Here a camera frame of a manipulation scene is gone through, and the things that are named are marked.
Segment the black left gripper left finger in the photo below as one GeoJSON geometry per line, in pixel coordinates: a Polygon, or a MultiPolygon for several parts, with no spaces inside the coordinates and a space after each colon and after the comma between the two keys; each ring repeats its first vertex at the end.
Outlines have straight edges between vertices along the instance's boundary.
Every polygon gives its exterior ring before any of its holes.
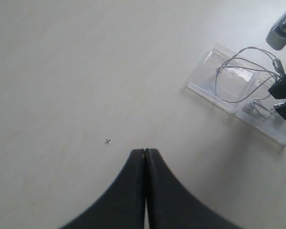
{"type": "Polygon", "coordinates": [[[64,229],[143,229],[144,149],[132,150],[108,189],[64,229]]]}

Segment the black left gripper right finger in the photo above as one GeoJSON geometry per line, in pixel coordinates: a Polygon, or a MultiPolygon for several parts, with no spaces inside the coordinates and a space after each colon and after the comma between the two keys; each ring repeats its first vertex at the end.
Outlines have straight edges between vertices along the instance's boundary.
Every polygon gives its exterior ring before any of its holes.
{"type": "Polygon", "coordinates": [[[145,151],[145,196],[151,229],[238,229],[195,198],[157,149],[145,151]]]}

